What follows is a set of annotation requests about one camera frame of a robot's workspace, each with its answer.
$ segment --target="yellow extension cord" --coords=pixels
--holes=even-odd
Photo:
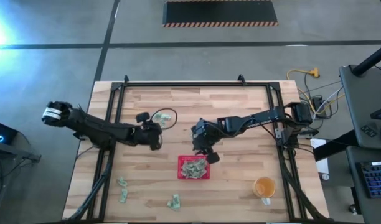
[[[311,70],[311,71],[298,70],[298,69],[292,69],[292,70],[289,70],[289,71],[287,72],[287,74],[286,74],[286,77],[287,77],[288,80],[290,80],[289,74],[290,74],[291,72],[307,73],[307,74],[311,75],[311,76],[314,77],[314,78],[319,78],[319,74],[318,74],[318,69],[317,69],[317,68],[315,68],[314,70]],[[308,97],[308,95],[305,94],[305,92],[304,92],[302,89],[300,89],[300,88],[297,88],[297,89],[298,89],[298,91],[300,91],[300,92],[306,97],[306,99],[307,99],[309,105],[311,106],[311,110],[312,110],[314,113],[316,113],[316,114],[322,114],[323,112],[325,112],[325,111],[328,109],[328,107],[330,107],[330,105],[331,105],[332,103],[336,102],[336,100],[338,100],[338,99],[340,99],[340,98],[342,98],[342,97],[344,96],[344,94],[342,94],[342,95],[340,95],[339,97],[337,97],[336,99],[329,101],[329,104],[328,104],[327,106],[325,106],[321,112],[317,113],[317,112],[315,111],[314,106],[313,106],[313,104],[312,104],[312,102],[311,102],[311,99]]]

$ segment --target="glass cup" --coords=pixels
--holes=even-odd
[[[253,192],[257,197],[260,197],[265,205],[270,205],[272,197],[275,194],[275,181],[269,177],[261,177],[254,181]]]

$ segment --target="wooden tabletop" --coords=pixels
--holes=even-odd
[[[294,81],[280,81],[283,103],[299,101]],[[111,82],[96,82],[88,112],[105,118]],[[113,108],[112,122],[117,106]],[[249,129],[235,138],[223,139],[214,146],[221,160],[210,166],[210,180],[178,180],[177,158],[193,155],[191,127],[199,120],[225,116],[247,116],[268,110],[266,90],[262,87],[136,87],[126,88],[122,123],[135,124],[144,111],[153,114],[163,107],[178,112],[177,124],[163,131],[160,150],[148,146],[116,147],[106,206],[106,222],[283,222],[288,214],[275,141],[261,127]],[[90,147],[82,142],[79,153]],[[91,149],[75,163],[63,217],[69,217],[89,194],[98,150]],[[312,154],[297,151],[296,162],[301,186],[310,201],[328,217],[326,201]],[[126,203],[119,203],[119,177],[128,182]],[[271,205],[254,196],[252,185],[260,177],[276,182]],[[167,201],[179,194],[181,209],[168,208]],[[296,197],[292,191],[294,209]],[[94,214],[98,215],[100,197]]]

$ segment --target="power strip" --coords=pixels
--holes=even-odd
[[[315,111],[318,110],[318,108],[323,104],[324,100],[321,96],[315,96],[312,98],[313,106]],[[317,118],[325,118],[326,117],[326,111],[323,111],[321,114],[316,115]]]

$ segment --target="crumpled money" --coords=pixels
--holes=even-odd
[[[179,211],[179,208],[181,207],[179,203],[179,195],[178,194],[172,195],[172,200],[167,202],[167,206],[173,209],[174,211]]]
[[[127,195],[128,195],[128,190],[127,189],[121,189],[121,197],[120,197],[119,202],[120,203],[126,203]]]
[[[121,189],[121,196],[120,196],[119,202],[120,202],[120,203],[126,203],[127,195],[128,195],[128,190],[125,189],[124,187],[127,187],[127,181],[125,181],[123,177],[120,177],[120,178],[117,180],[117,184],[119,184],[120,186],[123,187],[123,188]]]
[[[166,126],[166,121],[171,120],[171,115],[169,114],[163,114],[163,113],[156,113],[152,119],[158,120],[160,122],[160,126],[164,128]]]
[[[195,161],[185,161],[182,165],[181,175],[185,178],[198,179],[207,173],[207,161],[205,159],[198,159]]]
[[[117,180],[117,183],[122,186],[122,187],[127,187],[127,181],[124,180],[123,177],[120,177],[118,180]]]

